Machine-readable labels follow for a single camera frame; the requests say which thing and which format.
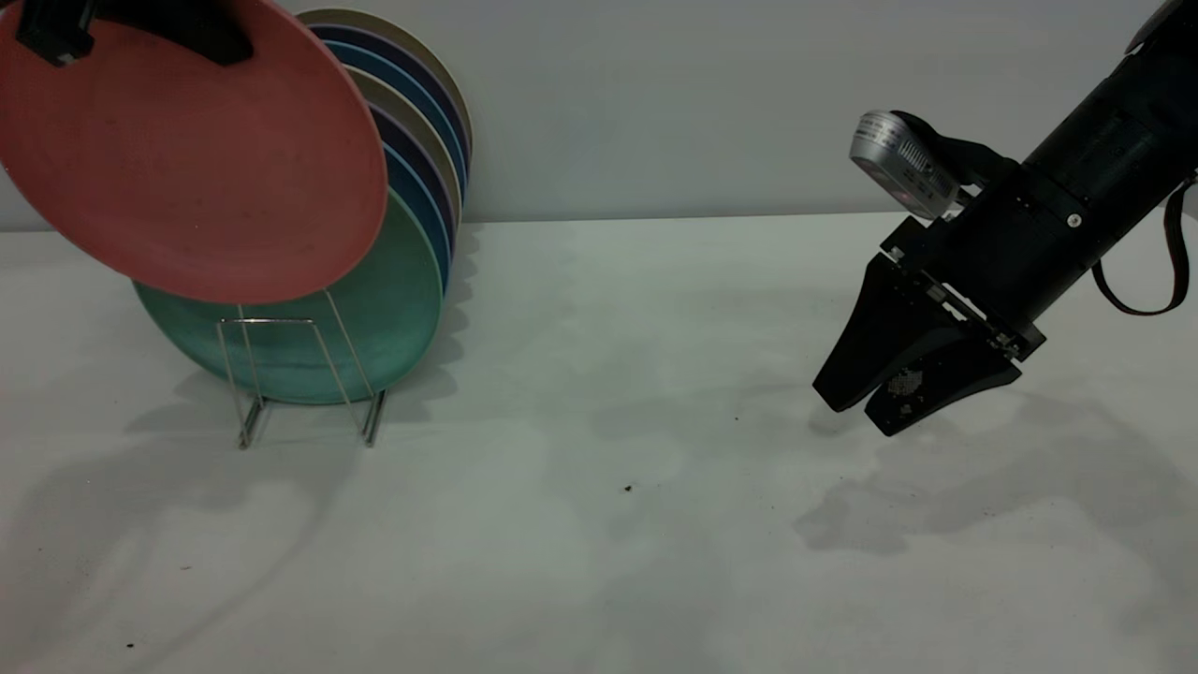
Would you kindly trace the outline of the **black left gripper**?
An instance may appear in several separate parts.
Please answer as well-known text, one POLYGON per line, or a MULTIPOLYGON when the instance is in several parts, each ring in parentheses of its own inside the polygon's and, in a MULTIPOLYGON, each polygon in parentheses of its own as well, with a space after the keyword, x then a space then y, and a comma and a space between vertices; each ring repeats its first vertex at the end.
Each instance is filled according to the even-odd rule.
POLYGON ((195 51, 219 66, 256 50, 231 1, 22 1, 16 40, 52 63, 68 66, 93 51, 93 17, 116 22, 195 51))

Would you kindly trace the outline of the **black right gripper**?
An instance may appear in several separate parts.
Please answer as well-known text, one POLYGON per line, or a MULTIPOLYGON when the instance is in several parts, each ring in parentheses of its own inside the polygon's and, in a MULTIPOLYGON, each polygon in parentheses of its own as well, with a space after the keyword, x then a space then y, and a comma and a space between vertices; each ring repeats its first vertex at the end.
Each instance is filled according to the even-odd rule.
POLYGON ((1000 350, 1025 362, 1043 345, 1034 321, 1082 274, 1087 255, 1069 221, 1089 206, 1036 166, 1004 160, 954 219, 904 219, 882 244, 895 263, 877 255, 866 265, 813 391, 842 413, 881 387, 866 417, 890 438, 972 394, 1014 384, 1021 370, 1000 350), (906 271, 969 300, 999 350, 956 342, 962 320, 933 300, 922 274, 906 271))

